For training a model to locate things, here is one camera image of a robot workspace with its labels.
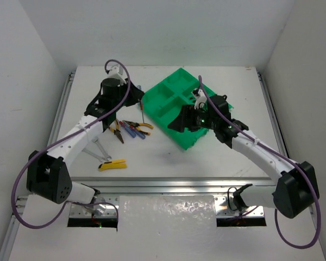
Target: silver wrench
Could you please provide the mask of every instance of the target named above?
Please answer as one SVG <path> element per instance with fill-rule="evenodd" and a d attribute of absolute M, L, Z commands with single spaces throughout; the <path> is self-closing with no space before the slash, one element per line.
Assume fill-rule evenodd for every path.
<path fill-rule="evenodd" d="M 108 153 L 104 150 L 102 144 L 100 143 L 100 141 L 98 140 L 98 137 L 95 137 L 94 139 L 92 139 L 92 141 L 98 146 L 99 150 L 102 152 L 102 154 L 104 155 L 104 158 L 106 159 L 106 161 L 110 161 L 112 158 L 110 155 L 108 155 Z"/>
<path fill-rule="evenodd" d="M 103 163 L 104 161 L 106 161 L 106 159 L 104 157 L 100 157 L 99 155 L 96 155 L 95 153 L 87 150 L 86 148 L 84 148 L 82 151 L 85 152 L 85 153 L 87 153 L 88 155 L 90 155 L 90 156 L 98 159 L 101 163 Z"/>

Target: pliers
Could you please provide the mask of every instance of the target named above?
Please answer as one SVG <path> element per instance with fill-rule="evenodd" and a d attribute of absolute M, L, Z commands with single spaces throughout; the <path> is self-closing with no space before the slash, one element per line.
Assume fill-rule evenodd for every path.
<path fill-rule="evenodd" d="M 109 126 L 109 130 L 111 130 L 111 132 L 117 136 L 117 138 L 121 141 L 121 143 L 124 144 L 121 131 L 120 131 L 120 125 L 118 124 L 117 120 L 115 120 L 115 125 L 116 125 L 116 129 L 113 129 L 111 126 Z"/>
<path fill-rule="evenodd" d="M 124 122 L 127 123 L 128 125 L 130 125 L 131 127 L 135 128 L 141 134 L 151 135 L 151 132 L 144 132 L 142 129 L 139 128 L 139 126 L 144 126 L 144 127 L 153 129 L 153 126 L 151 124 L 148 124 L 148 123 L 138 123 L 138 122 L 133 122 L 133 121 L 124 121 Z"/>

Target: robotic arm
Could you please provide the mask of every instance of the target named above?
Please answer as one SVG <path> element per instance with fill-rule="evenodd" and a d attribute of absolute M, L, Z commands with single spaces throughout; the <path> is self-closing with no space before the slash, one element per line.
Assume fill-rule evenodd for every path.
<path fill-rule="evenodd" d="M 65 135 L 84 129 L 80 134 L 67 139 L 58 146 L 52 147 L 40 155 L 28 167 L 27 189 L 39 196 L 61 204 L 66 200 L 89 204 L 94 200 L 97 190 L 83 184 L 72 182 L 68 168 L 84 147 L 100 133 L 103 133 L 115 120 L 113 112 L 91 127 L 89 123 L 112 110 L 125 96 L 128 88 L 128 79 L 123 78 L 123 69 L 113 66 L 108 71 L 108 77 L 101 82 L 101 88 L 96 97 L 87 106 L 80 121 Z M 130 83 L 130 92 L 123 105 L 131 106 L 139 102 L 143 92 Z M 34 151 L 29 159 L 36 155 Z"/>
<path fill-rule="evenodd" d="M 264 206 L 277 208 L 287 218 L 294 218 L 313 204 L 310 189 L 296 168 L 258 146 L 259 139 L 255 134 L 244 123 L 231 118 L 226 95 L 214 95 L 210 99 L 230 122 L 251 136 L 255 142 L 220 118 L 201 89 L 195 89 L 192 93 L 196 99 L 195 105 L 182 106 L 180 114 L 168 125 L 168 128 L 177 132 L 184 132 L 185 128 L 191 132 L 200 128 L 212 129 L 221 143 L 246 156 L 274 182 L 275 186 L 270 187 L 247 184 L 237 189 L 233 193 L 233 204 L 239 211 L 249 206 Z M 297 165 L 307 175 L 319 198 L 313 166 L 306 161 Z"/>

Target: white wall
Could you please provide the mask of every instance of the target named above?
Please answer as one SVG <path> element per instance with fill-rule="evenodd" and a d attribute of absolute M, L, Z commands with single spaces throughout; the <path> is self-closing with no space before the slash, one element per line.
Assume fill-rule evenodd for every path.
<path fill-rule="evenodd" d="M 103 65 L 264 68 L 294 0 L 20 0 L 62 71 Z"/>
<path fill-rule="evenodd" d="M 18 0 L 0 0 L 0 246 L 14 179 L 47 143 L 65 79 Z"/>
<path fill-rule="evenodd" d="M 326 0 L 297 0 L 265 77 L 290 156 L 315 167 L 326 254 Z"/>

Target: green tray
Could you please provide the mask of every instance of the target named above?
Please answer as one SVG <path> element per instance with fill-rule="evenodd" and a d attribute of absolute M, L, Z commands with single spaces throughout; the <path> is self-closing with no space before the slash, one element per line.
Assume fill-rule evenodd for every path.
<path fill-rule="evenodd" d="M 144 112 L 185 150 L 192 147 L 208 129 L 179 133 L 167 126 L 178 116 L 182 105 L 194 104 L 194 100 L 190 100 L 193 98 L 192 90 L 198 87 L 198 79 L 180 68 L 148 90 L 142 99 Z M 210 96 L 215 94 L 208 87 L 205 88 Z"/>

